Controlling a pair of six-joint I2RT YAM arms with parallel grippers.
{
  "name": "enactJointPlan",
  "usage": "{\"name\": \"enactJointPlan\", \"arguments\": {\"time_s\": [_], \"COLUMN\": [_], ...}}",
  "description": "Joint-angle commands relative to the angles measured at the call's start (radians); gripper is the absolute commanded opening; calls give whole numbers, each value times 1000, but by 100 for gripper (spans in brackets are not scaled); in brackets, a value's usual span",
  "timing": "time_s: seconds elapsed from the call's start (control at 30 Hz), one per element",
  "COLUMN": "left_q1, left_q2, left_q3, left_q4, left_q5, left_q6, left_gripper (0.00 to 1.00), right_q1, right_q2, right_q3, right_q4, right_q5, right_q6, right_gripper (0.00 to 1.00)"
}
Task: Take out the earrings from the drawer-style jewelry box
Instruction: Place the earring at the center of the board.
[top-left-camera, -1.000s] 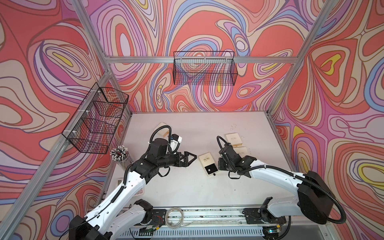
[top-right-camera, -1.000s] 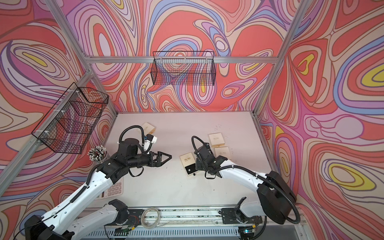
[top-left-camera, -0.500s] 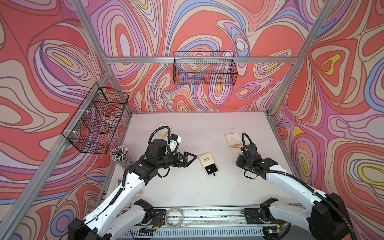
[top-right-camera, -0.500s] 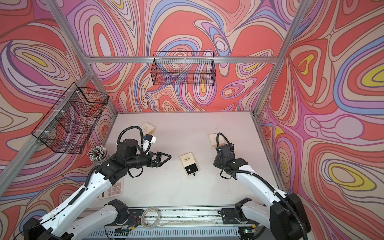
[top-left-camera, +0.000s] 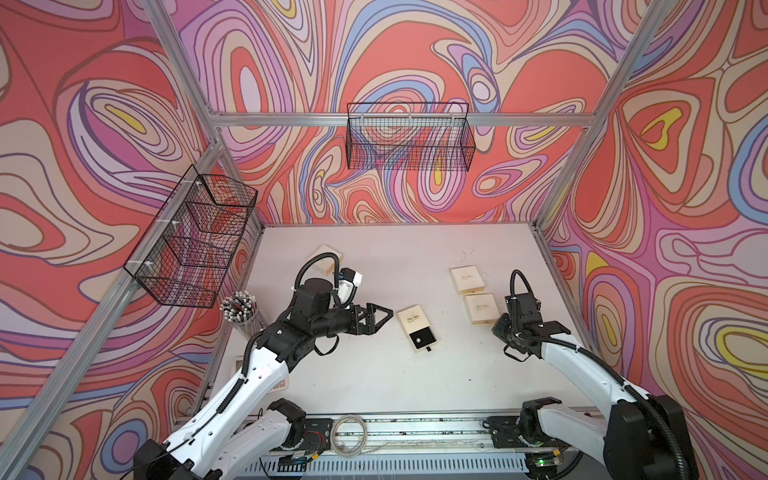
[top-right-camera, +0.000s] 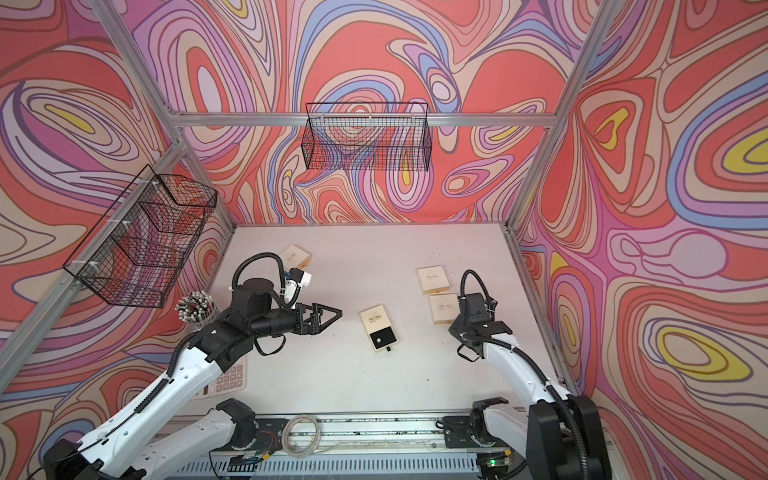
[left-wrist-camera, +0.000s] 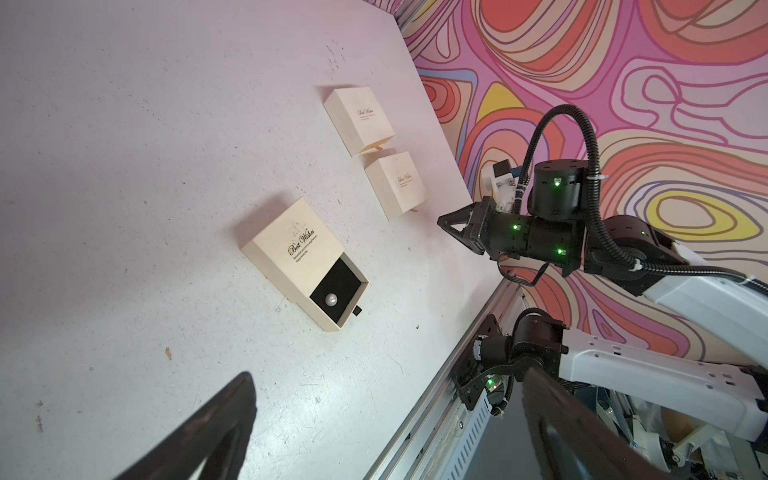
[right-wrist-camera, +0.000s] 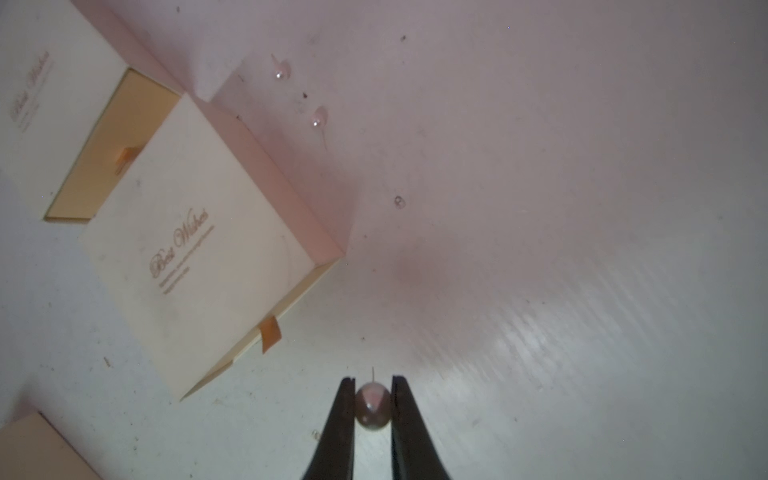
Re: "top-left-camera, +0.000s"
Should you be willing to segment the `small cream jewelry box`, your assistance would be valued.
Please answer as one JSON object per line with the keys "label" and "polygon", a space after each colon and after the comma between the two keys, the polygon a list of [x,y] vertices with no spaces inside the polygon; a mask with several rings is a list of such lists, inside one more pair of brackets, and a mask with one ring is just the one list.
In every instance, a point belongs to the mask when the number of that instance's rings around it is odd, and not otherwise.
{"label": "small cream jewelry box", "polygon": [[[421,305],[400,310],[397,313],[397,319],[414,351],[431,352],[433,350],[438,340]],[[421,344],[418,346],[416,339],[421,339]]]}

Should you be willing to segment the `cream drawer jewelry box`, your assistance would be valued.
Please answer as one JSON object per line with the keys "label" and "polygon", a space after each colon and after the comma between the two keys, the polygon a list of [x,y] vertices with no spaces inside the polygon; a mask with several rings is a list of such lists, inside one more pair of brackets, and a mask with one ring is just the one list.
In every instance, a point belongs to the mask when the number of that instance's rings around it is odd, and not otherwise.
{"label": "cream drawer jewelry box", "polygon": [[485,289],[482,275],[475,265],[452,268],[450,277],[459,295],[476,294]]}

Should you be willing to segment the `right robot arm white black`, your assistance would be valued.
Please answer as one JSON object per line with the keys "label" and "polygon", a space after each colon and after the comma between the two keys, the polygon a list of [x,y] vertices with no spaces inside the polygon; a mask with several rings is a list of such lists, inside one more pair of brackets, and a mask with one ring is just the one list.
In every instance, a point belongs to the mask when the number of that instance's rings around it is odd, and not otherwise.
{"label": "right robot arm white black", "polygon": [[546,321],[526,276],[512,271],[506,311],[492,328],[505,356],[554,367],[600,412],[592,417],[554,397],[523,403],[511,431],[535,447],[560,441],[591,457],[614,479],[696,479],[699,470],[680,404],[617,373],[558,321]]}

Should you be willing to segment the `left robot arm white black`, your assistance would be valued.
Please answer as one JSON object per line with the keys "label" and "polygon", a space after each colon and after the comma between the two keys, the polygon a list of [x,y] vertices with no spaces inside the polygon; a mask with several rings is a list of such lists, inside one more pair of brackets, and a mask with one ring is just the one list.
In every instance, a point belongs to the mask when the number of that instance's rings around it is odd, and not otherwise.
{"label": "left robot arm white black", "polygon": [[254,459],[275,449],[303,448],[316,441],[316,456],[328,442],[307,428],[307,414],[280,398],[253,423],[253,410],[310,353],[319,338],[374,335],[393,310],[354,302],[360,273],[322,252],[299,270],[286,309],[247,342],[241,368],[209,402],[165,441],[148,440],[133,456],[133,479],[232,479]]}

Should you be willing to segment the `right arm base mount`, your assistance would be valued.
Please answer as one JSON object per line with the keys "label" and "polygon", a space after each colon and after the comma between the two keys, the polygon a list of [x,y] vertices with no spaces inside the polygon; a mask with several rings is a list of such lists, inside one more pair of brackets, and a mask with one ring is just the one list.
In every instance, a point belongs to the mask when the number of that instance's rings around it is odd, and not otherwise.
{"label": "right arm base mount", "polygon": [[561,400],[551,396],[528,400],[516,415],[486,417],[482,427],[489,431],[496,449],[529,448],[532,452],[526,454],[526,462],[532,467],[559,466],[564,460],[564,447],[543,432],[538,412],[545,406],[561,404]]}

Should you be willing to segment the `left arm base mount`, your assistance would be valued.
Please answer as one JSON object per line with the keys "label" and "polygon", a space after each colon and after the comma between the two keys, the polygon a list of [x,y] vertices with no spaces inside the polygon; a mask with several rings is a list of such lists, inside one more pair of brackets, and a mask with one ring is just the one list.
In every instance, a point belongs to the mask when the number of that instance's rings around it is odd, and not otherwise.
{"label": "left arm base mount", "polygon": [[330,449],[332,418],[309,418],[302,408],[285,398],[272,402],[268,410],[282,414],[290,425],[286,441],[280,446],[286,455],[278,459],[278,468],[305,468]]}

